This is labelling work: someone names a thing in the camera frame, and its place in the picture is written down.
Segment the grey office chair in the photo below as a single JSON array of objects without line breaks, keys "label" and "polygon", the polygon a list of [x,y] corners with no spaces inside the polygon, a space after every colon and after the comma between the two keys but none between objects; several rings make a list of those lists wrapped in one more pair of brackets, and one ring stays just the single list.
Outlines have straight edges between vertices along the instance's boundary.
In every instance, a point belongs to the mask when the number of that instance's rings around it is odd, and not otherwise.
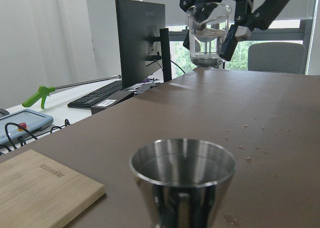
[{"label": "grey office chair", "polygon": [[298,43],[268,42],[248,49],[249,71],[304,74],[305,47]]}]

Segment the bamboo cutting board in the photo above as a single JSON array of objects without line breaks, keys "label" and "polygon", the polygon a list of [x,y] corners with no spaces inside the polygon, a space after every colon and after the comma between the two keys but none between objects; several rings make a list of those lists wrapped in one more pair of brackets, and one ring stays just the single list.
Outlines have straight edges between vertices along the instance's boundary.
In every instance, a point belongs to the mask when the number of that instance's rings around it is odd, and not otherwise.
[{"label": "bamboo cutting board", "polygon": [[104,193],[103,184],[28,150],[0,164],[0,225],[64,227]]}]

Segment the black keyboard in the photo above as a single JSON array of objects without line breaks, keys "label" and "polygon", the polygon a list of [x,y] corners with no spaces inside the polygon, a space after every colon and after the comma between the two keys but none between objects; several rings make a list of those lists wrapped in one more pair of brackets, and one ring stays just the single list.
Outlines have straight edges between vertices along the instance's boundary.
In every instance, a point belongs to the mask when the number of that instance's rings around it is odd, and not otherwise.
[{"label": "black keyboard", "polygon": [[74,101],[71,101],[67,106],[69,108],[90,108],[92,105],[95,105],[99,101],[102,101],[103,99],[116,93],[117,91],[120,91],[122,88],[122,81],[114,81]]}]

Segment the steel jigger measuring cup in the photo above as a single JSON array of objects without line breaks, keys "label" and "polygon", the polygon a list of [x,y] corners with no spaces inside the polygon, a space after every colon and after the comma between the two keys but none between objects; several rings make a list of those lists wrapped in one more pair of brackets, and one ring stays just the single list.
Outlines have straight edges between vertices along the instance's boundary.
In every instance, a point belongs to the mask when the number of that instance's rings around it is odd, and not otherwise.
[{"label": "steel jigger measuring cup", "polygon": [[129,166],[152,227],[212,227],[236,159],[212,142],[178,138],[139,148]]}]

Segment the black small box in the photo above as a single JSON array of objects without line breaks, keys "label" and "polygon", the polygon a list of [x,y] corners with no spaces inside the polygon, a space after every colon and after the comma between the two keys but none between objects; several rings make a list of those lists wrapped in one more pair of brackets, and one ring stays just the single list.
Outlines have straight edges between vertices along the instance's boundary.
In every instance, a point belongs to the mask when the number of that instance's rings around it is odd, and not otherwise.
[{"label": "black small box", "polygon": [[125,90],[117,91],[114,94],[103,99],[102,101],[99,101],[96,104],[92,105],[90,107],[91,114],[94,115],[120,102],[123,102],[133,96],[134,96],[134,91],[125,91]]}]

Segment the white crumbs on table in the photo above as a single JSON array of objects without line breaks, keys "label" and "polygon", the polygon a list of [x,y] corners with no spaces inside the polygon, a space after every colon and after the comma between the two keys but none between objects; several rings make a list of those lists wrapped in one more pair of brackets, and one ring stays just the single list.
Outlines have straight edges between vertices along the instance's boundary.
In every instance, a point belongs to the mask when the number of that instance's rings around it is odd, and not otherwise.
[{"label": "white crumbs on table", "polygon": [[243,124],[227,128],[223,135],[227,144],[238,151],[245,151],[245,160],[250,160],[256,152],[271,155],[273,150],[281,150],[289,144],[293,128],[270,124]]}]

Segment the clear glass beaker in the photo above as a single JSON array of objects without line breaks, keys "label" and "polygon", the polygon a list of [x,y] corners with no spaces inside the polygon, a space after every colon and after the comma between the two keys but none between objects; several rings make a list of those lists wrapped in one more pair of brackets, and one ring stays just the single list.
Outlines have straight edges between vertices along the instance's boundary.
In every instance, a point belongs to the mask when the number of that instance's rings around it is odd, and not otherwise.
[{"label": "clear glass beaker", "polygon": [[186,14],[189,29],[190,60],[197,67],[219,68],[222,45],[229,30],[231,7],[222,3],[202,3]]}]

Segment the blue teach pendant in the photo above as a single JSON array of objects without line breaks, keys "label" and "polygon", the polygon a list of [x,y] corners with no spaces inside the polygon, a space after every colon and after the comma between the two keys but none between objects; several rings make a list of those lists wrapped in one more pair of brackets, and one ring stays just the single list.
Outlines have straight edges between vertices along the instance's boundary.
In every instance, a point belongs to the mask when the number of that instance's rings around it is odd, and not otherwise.
[{"label": "blue teach pendant", "polygon": [[33,133],[46,129],[52,125],[53,121],[54,118],[52,116],[30,109],[20,110],[3,116],[0,118],[0,144],[10,144],[5,130],[5,125],[8,123],[18,124],[28,130],[30,133]]}]

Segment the black computer monitor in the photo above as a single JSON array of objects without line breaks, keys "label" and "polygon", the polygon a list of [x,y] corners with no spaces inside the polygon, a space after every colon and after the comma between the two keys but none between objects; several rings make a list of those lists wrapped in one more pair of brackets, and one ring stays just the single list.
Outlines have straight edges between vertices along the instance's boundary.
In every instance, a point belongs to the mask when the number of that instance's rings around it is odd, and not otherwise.
[{"label": "black computer monitor", "polygon": [[115,0],[123,88],[162,70],[172,79],[169,30],[164,4]]}]

